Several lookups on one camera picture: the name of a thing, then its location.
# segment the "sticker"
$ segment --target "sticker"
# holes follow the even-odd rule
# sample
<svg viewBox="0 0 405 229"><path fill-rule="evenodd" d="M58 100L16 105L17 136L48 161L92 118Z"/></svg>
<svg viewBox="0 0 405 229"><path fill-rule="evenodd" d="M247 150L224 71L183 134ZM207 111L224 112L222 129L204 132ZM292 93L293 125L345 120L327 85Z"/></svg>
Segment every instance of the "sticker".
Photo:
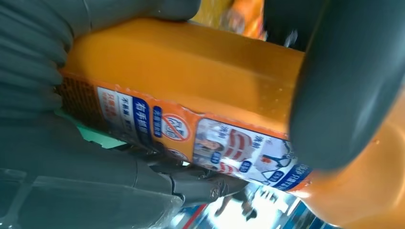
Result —
<svg viewBox="0 0 405 229"><path fill-rule="evenodd" d="M167 150L175 158L178 158L178 159L183 160L183 161L188 161L189 160L186 155L184 155L182 152L180 152L178 150L175 150L175 149L167 149Z"/></svg>
<svg viewBox="0 0 405 229"><path fill-rule="evenodd" d="M287 135L265 128L273 123L242 122L250 115L243 110L230 117L196 113L129 88L64 76L58 92L76 98L64 108L117 139L284 191L310 183L312 169L297 161Z"/></svg>
<svg viewBox="0 0 405 229"><path fill-rule="evenodd" d="M163 134L171 140L184 142L190 137L190 130L186 122L177 115L163 116Z"/></svg>
<svg viewBox="0 0 405 229"><path fill-rule="evenodd" d="M111 132L127 135L128 139L138 139L132 97L105 88L98 88L97 92L103 116Z"/></svg>
<svg viewBox="0 0 405 229"><path fill-rule="evenodd" d="M153 134L155 137L162 137L162 108L153 107Z"/></svg>
<svg viewBox="0 0 405 229"><path fill-rule="evenodd" d="M207 118L197 126L193 161L280 190L294 188L312 171L298 164L288 141Z"/></svg>

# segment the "gray plastic part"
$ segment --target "gray plastic part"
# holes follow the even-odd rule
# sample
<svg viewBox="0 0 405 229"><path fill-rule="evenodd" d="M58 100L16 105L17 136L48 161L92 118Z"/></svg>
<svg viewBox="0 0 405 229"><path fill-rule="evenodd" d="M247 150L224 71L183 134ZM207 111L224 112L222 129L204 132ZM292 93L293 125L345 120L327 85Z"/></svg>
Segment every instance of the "gray plastic part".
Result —
<svg viewBox="0 0 405 229"><path fill-rule="evenodd" d="M290 139L302 163L337 169L368 144L405 74L405 1L330 0L299 74Z"/></svg>
<svg viewBox="0 0 405 229"><path fill-rule="evenodd" d="M173 194L179 195L184 207L215 202L220 194L219 184L191 176L188 171L170 174Z"/></svg>

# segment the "person illustration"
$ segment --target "person illustration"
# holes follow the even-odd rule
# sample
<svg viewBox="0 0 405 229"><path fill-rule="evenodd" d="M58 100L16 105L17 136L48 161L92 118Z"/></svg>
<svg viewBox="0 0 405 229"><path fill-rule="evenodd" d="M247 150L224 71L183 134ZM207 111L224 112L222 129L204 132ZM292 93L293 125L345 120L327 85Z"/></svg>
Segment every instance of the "person illustration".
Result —
<svg viewBox="0 0 405 229"><path fill-rule="evenodd" d="M207 134L205 132L201 132L196 134L195 136L195 146L194 149L196 150L204 150L204 151L218 151L221 152L224 150L224 145L219 142L208 140Z"/></svg>

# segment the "orange plastic case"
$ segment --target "orange plastic case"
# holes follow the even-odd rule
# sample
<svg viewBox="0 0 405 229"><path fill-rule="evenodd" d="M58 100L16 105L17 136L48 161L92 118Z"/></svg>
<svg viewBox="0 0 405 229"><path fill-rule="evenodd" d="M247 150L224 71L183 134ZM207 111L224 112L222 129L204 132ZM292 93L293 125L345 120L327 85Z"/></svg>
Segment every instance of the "orange plastic case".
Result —
<svg viewBox="0 0 405 229"><path fill-rule="evenodd" d="M248 180L252 169L273 163L258 182L289 190L329 223L404 228L404 95L355 161L316 174L287 150L303 55L203 26L134 20L78 40L58 91L67 112L120 139L162 143L172 156ZM225 138L219 145L211 137ZM271 150L262 153L266 140Z"/></svg>

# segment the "blue label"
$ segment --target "blue label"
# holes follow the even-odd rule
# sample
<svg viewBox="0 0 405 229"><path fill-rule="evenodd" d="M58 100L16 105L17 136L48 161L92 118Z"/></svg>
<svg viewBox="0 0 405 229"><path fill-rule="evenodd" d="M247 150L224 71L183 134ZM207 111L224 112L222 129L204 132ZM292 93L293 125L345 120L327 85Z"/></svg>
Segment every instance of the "blue label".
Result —
<svg viewBox="0 0 405 229"><path fill-rule="evenodd" d="M211 162L214 164L219 164L219 161L221 160L221 153L215 151L212 155L211 155Z"/></svg>
<svg viewBox="0 0 405 229"><path fill-rule="evenodd" d="M153 134L162 137L162 108L153 107Z"/></svg>
<svg viewBox="0 0 405 229"><path fill-rule="evenodd" d="M146 146L151 144L150 139L150 121L149 121L149 106L140 98L133 97L132 100L134 109L135 128L141 143Z"/></svg>
<svg viewBox="0 0 405 229"><path fill-rule="evenodd" d="M286 174L285 177L281 179L274 188L280 189L281 191L289 190L301 183L310 173L312 169L303 164L294 165L291 170Z"/></svg>
<svg viewBox="0 0 405 229"><path fill-rule="evenodd" d="M276 171L276 172L274 172L273 175L271 175L271 177L269 178L269 180L270 180L271 182L277 182L277 181L279 181L283 176L284 176L284 173L283 173L283 172L281 172L281 171Z"/></svg>
<svg viewBox="0 0 405 229"><path fill-rule="evenodd" d="M251 166L252 166L252 162L250 162L250 161L244 161L244 162L242 163L242 165L240 166L239 171L240 171L241 173L247 173L247 172L249 171L249 169L250 169Z"/></svg>

